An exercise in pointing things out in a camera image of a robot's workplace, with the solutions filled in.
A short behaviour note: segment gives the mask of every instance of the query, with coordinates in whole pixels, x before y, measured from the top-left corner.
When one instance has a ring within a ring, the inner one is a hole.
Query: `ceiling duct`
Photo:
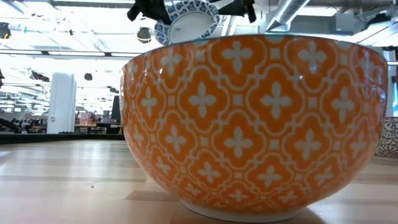
[[[273,16],[267,25],[267,32],[281,25],[292,22],[299,10],[305,7],[310,0],[280,0],[278,8],[272,12]]]

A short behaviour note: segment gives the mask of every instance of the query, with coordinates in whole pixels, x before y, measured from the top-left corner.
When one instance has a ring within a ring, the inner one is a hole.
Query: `table surface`
[[[2,224],[222,224],[182,207],[132,158],[124,141],[0,146]],[[397,224],[398,160],[373,160],[337,194],[297,217],[302,224]]]

